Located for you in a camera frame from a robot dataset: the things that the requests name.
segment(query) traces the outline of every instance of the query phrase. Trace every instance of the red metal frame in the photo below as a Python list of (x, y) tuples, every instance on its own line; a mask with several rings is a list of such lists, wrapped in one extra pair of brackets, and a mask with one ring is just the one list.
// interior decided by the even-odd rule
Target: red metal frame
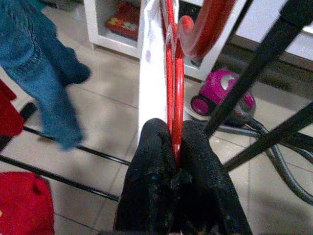
[(217, 41), (235, 0), (204, 0), (196, 23), (183, 16), (177, 25), (172, 0), (161, 0), (165, 35), (167, 79), (167, 125), (172, 137), (177, 168), (184, 107), (184, 54), (192, 59), (203, 58)]

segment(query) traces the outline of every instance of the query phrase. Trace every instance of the black fabric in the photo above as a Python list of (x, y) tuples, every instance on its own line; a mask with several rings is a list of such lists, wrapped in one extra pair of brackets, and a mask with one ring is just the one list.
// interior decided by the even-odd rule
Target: black fabric
[(235, 187), (200, 124), (183, 125), (181, 166), (192, 176), (179, 203), (183, 234), (252, 234)]
[(190, 178), (186, 172), (176, 172), (167, 125), (159, 119), (148, 121), (125, 176), (115, 230), (167, 234), (184, 181)]

